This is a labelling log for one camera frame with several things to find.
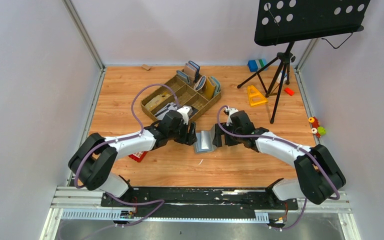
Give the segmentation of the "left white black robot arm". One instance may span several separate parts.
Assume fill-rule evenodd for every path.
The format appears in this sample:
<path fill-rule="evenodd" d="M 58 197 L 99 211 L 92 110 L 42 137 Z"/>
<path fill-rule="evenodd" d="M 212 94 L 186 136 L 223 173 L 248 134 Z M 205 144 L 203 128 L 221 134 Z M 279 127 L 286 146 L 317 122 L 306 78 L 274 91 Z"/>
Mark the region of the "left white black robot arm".
<path fill-rule="evenodd" d="M 140 131 L 117 137 L 91 134 L 68 162 L 68 168 L 89 191 L 99 189 L 120 198 L 130 188 L 122 177 L 111 172 L 121 158 L 162 148 L 168 141 L 191 146 L 196 138 L 196 124 L 190 120 L 190 106 L 169 110 L 162 120 Z"/>

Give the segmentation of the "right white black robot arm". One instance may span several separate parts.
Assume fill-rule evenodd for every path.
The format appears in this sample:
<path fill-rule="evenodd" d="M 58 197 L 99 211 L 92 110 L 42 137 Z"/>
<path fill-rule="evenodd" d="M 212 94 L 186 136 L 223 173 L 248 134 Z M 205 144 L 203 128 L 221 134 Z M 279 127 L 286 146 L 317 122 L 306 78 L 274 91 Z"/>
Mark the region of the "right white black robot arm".
<path fill-rule="evenodd" d="M 278 179 L 269 189 L 274 199 L 286 201 L 305 198 L 320 205 L 325 200 L 339 200 L 339 190 L 346 178 L 328 148 L 322 144 L 302 145 L 277 136 L 264 127 L 255 127 L 243 110 L 226 105 L 218 113 L 225 113 L 227 121 L 216 115 L 216 136 L 224 134 L 229 145 L 242 144 L 257 153 L 267 154 L 292 166 L 294 179 Z"/>

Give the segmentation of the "black white cards stack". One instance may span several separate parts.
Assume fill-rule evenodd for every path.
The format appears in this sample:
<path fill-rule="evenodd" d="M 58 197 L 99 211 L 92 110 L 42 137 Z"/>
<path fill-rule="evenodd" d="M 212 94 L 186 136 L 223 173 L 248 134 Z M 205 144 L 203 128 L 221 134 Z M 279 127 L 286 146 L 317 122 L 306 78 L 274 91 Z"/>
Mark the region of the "black white cards stack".
<path fill-rule="evenodd" d="M 167 103 L 164 107 L 156 112 L 154 115 L 157 120 L 162 120 L 164 116 L 171 110 L 176 111 L 178 109 L 178 105 L 175 102 Z"/>

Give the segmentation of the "tan card in basket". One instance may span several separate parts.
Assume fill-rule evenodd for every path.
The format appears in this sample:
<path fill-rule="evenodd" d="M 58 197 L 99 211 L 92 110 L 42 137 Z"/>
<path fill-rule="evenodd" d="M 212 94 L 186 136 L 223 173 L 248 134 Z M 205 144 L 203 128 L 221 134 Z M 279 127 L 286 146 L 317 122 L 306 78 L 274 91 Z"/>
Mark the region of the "tan card in basket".
<path fill-rule="evenodd" d="M 170 95 L 168 93 L 158 94 L 153 97 L 148 103 L 144 106 L 148 111 L 153 111 L 159 104 L 161 104 L 167 97 Z"/>

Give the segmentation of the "yellow card holder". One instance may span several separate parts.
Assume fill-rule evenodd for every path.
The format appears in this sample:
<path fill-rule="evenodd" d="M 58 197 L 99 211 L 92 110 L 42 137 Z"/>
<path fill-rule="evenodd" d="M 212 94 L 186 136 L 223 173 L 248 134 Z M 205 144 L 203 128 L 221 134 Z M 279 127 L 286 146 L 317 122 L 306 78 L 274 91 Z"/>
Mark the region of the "yellow card holder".
<path fill-rule="evenodd" d="M 216 90 L 216 82 L 212 76 L 208 76 L 206 78 L 205 84 L 204 84 L 204 90 L 203 94 L 208 99 L 211 100 L 214 96 L 214 92 Z"/>

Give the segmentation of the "blue tan card holder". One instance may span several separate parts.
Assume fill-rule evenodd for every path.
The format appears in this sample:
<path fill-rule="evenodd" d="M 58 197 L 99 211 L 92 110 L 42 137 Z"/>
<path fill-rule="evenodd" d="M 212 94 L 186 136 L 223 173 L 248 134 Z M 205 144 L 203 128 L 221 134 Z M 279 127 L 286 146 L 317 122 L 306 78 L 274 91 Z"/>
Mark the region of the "blue tan card holder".
<path fill-rule="evenodd" d="M 199 79 L 200 66 L 189 60 L 185 63 L 183 72 L 188 76 L 191 83 L 196 83 Z"/>

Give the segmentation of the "yellow triangular toy block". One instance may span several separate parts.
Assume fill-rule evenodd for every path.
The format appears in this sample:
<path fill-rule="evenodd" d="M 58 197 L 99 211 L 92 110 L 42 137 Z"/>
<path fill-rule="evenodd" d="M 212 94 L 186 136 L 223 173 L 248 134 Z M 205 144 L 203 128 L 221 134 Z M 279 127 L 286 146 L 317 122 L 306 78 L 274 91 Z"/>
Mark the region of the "yellow triangular toy block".
<path fill-rule="evenodd" d="M 268 99 L 254 86 L 249 85 L 246 88 L 248 102 L 251 107 L 267 104 Z"/>

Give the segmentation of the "woven divided basket tray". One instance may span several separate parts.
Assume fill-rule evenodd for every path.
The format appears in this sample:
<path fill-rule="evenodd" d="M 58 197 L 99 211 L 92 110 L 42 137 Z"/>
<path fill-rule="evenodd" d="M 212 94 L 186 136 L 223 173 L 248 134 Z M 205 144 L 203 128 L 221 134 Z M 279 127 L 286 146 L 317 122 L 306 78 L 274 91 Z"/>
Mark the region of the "woven divided basket tray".
<path fill-rule="evenodd" d="M 196 121 L 212 106 L 214 106 L 222 96 L 220 90 L 215 90 L 212 99 L 208 100 L 204 96 L 203 90 L 194 90 L 192 86 L 184 82 L 177 75 L 173 76 L 164 84 L 165 86 L 160 86 L 157 90 L 153 91 L 140 102 L 142 111 L 153 121 L 157 121 L 155 117 L 156 112 L 171 102 L 176 103 L 178 108 L 186 105 L 198 109 L 198 112 L 191 118 L 192 121 Z M 163 93 L 168 93 L 170 96 L 152 111 L 145 108 L 145 104 L 148 103 L 153 97 Z"/>

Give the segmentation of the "small red toy brick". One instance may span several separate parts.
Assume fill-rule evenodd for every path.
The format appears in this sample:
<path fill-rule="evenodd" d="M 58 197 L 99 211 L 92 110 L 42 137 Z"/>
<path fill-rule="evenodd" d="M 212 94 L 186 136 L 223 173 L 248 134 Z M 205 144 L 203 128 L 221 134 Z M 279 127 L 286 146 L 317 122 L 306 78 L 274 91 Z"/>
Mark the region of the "small red toy brick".
<path fill-rule="evenodd" d="M 288 94 L 289 96 L 293 96 L 293 95 L 295 94 L 295 92 L 294 92 L 291 88 L 289 88 L 289 87 L 286 87 L 286 88 L 284 89 L 284 92 L 285 92 L 286 94 Z"/>

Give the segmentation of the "blue green toy block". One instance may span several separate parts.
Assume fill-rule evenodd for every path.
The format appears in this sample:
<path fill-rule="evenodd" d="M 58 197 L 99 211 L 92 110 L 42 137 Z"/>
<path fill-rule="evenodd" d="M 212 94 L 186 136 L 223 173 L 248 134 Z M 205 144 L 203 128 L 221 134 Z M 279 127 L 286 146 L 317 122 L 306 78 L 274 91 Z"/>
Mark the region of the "blue green toy block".
<path fill-rule="evenodd" d="M 265 58 L 249 60 L 247 63 L 248 69 L 251 73 L 259 71 L 265 65 L 267 65 L 267 61 Z"/>

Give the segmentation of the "small cardboard scrap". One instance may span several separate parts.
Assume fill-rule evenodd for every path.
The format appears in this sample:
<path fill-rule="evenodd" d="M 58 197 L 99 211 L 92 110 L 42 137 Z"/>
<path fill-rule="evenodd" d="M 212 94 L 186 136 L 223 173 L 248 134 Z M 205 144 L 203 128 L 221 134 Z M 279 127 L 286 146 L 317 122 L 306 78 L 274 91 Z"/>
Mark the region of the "small cardboard scrap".
<path fill-rule="evenodd" d="M 147 65 L 147 64 L 142 64 L 141 67 L 146 70 L 146 71 L 149 71 L 152 67 Z"/>

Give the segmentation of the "red green toy figure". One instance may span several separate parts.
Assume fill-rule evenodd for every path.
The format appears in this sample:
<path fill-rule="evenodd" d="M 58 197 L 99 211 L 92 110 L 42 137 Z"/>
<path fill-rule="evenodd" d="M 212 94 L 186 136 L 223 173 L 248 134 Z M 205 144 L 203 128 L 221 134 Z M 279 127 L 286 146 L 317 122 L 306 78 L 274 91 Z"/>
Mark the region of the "red green toy figure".
<path fill-rule="evenodd" d="M 320 125 L 319 120 L 315 116 L 309 117 L 308 122 L 311 125 L 312 134 L 315 135 L 317 138 L 326 135 L 326 129 Z"/>

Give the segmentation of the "black music stand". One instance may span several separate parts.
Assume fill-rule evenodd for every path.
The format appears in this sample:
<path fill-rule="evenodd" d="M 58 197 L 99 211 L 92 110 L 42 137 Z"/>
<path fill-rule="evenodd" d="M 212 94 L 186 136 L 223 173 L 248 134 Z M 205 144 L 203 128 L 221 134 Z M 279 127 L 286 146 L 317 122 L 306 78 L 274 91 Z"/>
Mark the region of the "black music stand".
<path fill-rule="evenodd" d="M 251 75 L 259 77 L 270 65 L 280 64 L 265 96 L 275 96 L 270 123 L 275 116 L 283 84 L 290 83 L 292 53 L 295 42 L 328 36 L 361 32 L 362 22 L 370 0 L 261 0 L 258 5 L 254 42 L 262 47 L 287 44 L 283 52 Z"/>

